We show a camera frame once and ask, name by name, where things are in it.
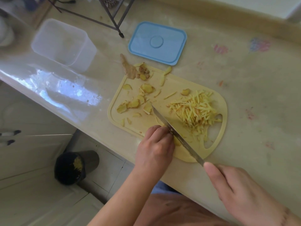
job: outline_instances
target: clear plastic container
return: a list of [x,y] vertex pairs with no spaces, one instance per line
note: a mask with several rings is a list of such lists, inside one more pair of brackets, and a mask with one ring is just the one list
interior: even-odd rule
[[87,33],[55,19],[46,20],[31,43],[35,53],[75,72],[85,72],[96,54]]

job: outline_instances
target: person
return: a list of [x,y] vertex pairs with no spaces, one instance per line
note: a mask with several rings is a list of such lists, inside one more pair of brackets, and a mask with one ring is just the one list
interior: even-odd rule
[[[172,160],[168,128],[155,125],[140,142],[135,166],[88,226],[234,225],[175,190],[155,186]],[[204,169],[228,212],[244,226],[300,226],[301,219],[277,202],[241,168],[206,162]]]

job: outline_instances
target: knife blade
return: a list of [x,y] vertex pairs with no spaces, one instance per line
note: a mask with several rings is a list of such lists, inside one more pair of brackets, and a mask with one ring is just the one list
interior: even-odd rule
[[162,116],[159,111],[152,105],[154,114],[160,119],[160,121],[163,122],[163,124],[169,128],[170,132],[178,138],[178,140],[181,142],[181,144],[184,146],[184,148],[187,149],[187,151],[191,154],[192,157],[195,158],[195,160],[201,164],[201,166],[204,166],[205,161],[198,155],[195,150],[190,147],[190,145],[180,136],[180,134],[174,129],[174,127]]

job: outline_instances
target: metal rack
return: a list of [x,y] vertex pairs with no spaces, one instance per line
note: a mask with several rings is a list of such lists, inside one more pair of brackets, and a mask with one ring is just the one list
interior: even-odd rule
[[120,7],[121,7],[121,5],[122,5],[122,3],[123,3],[124,0],[118,0],[119,3],[118,3],[118,5],[117,5],[117,7],[116,7],[116,9],[115,9],[115,11],[114,11],[113,14],[110,13],[108,7],[107,7],[106,4],[103,2],[103,0],[99,0],[101,6],[104,8],[104,10],[106,11],[106,13],[107,13],[108,16],[110,17],[112,23],[114,24],[114,27],[111,26],[111,25],[105,24],[105,23],[103,23],[103,22],[100,22],[100,21],[97,21],[97,20],[88,18],[88,17],[83,16],[83,15],[81,15],[81,14],[72,12],[72,11],[70,11],[70,10],[67,10],[67,9],[64,9],[64,8],[61,8],[61,7],[58,7],[58,6],[55,5],[55,3],[57,2],[57,0],[53,0],[53,1],[48,0],[48,1],[49,1],[49,2],[53,5],[53,7],[55,7],[60,13],[62,13],[62,11],[64,11],[64,12],[67,12],[67,13],[70,13],[70,14],[73,14],[73,15],[76,15],[76,16],[79,16],[79,17],[81,17],[81,18],[90,20],[90,21],[95,22],[95,23],[97,23],[97,24],[106,26],[106,27],[108,27],[108,28],[114,29],[114,30],[118,31],[118,33],[119,33],[119,35],[120,35],[121,38],[124,38],[124,35],[123,35],[123,33],[120,31],[119,27],[120,27],[121,23],[123,22],[124,18],[126,17],[128,11],[130,10],[130,7],[132,6],[132,4],[134,3],[135,0],[130,0],[129,5],[126,7],[126,10],[124,11],[124,13],[123,13],[123,15],[122,15],[122,17],[120,18],[120,20],[119,20],[118,23],[116,23],[116,21],[114,20],[114,18],[115,18],[115,16],[117,15],[117,12],[119,11],[119,9],[120,9]]

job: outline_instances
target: cabinet handle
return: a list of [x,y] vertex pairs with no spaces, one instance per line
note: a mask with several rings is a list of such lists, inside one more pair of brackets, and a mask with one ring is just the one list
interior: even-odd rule
[[12,132],[2,132],[0,133],[0,137],[10,137],[10,136],[15,136],[17,134],[21,133],[21,130],[15,130]]
[[14,142],[15,142],[15,140],[0,141],[0,147],[9,146],[9,145],[11,145]]

